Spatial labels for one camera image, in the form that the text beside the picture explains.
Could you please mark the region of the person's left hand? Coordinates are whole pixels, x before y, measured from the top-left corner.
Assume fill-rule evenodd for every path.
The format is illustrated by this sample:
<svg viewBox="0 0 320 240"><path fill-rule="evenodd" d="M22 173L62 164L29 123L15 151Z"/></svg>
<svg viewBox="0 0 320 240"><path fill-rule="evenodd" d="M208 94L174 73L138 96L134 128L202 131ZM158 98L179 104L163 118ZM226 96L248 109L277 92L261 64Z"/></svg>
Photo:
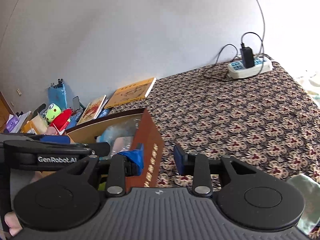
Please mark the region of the person's left hand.
<svg viewBox="0 0 320 240"><path fill-rule="evenodd" d="M18 221L16 213L11 211L4 216L5 223L9 227L9 232L12 236L16 236L21 230L22 226Z"/></svg>

